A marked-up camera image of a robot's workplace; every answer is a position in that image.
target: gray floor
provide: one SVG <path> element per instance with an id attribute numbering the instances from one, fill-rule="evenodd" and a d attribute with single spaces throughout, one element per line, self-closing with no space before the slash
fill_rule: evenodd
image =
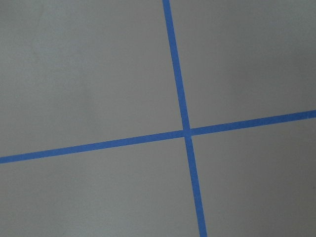
<path id="1" fill-rule="evenodd" d="M 316 109 L 311 0 L 171 0 L 191 127 Z M 3 0 L 0 157 L 182 129 L 161 0 Z M 313 237 L 316 120 L 193 137 L 210 237 Z M 5 237 L 197 237 L 183 138 L 0 164 Z"/>

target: tape strip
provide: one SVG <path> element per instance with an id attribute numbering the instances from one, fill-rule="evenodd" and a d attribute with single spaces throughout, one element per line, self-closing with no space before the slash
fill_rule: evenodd
<path id="1" fill-rule="evenodd" d="M 282 123 L 282 122 L 291 122 L 291 121 L 297 121 L 297 120 L 303 120 L 303 119 L 312 119 L 312 118 L 316 118 L 316 110 L 193 128 L 191 129 L 191 135 L 196 136 L 196 135 L 202 135 L 202 134 L 207 134 L 207 133 L 224 132 L 224 131 L 230 131 L 230 130 L 248 128 L 248 127 L 258 127 L 258 126 L 264 126 L 264 125 L 270 125 L 270 124 L 276 124 L 276 123 Z"/>
<path id="2" fill-rule="evenodd" d="M 194 196 L 194 202 L 195 202 L 196 214 L 197 214 L 198 230 L 199 230 L 200 237 L 207 237 L 204 211 L 203 211 L 201 193 L 200 193 L 200 188 L 199 188 L 199 183 L 198 183 L 198 171 L 197 171 L 196 159 L 194 155 L 194 149 L 193 149 L 193 143 L 192 143 L 192 137 L 191 137 L 189 115 L 188 115 L 188 109 L 187 109 L 186 98 L 185 98 L 185 93 L 184 93 L 176 37 L 174 33 L 174 28 L 173 28 L 171 7 L 170 7 L 169 0 L 162 0 L 162 4 L 163 4 L 164 16 L 166 20 L 170 53 L 171 53 L 174 77 L 175 77 L 175 82 L 176 82 L 176 87 L 177 87 L 182 127 L 183 127 L 184 139 L 185 139 L 187 156 L 188 156 L 191 184 L 192 184 L 192 190 L 193 190 L 193 196 Z"/>
<path id="3" fill-rule="evenodd" d="M 99 143 L 92 143 L 86 145 L 79 145 L 74 147 L 65 147 L 41 152 L 32 152 L 20 155 L 13 155 L 7 157 L 1 157 L 0 163 L 9 163 L 9 162 L 16 162 L 22 160 L 29 160 L 29 159 L 39 159 L 45 157 L 54 157 L 54 156 L 61 156 L 79 152 L 88 152 L 100 149 L 106 149 L 111 147 L 122 147 L 128 146 L 133 144 L 140 144 L 140 143 L 147 143 L 147 142 L 155 142 L 155 141 L 162 141 L 167 139 L 174 139 L 183 137 L 183 131 L 173 131 L 173 132 L 165 132 L 153 135 L 146 135 L 146 136 L 139 136 L 139 137 L 131 137 L 107 142 L 99 142 Z"/>

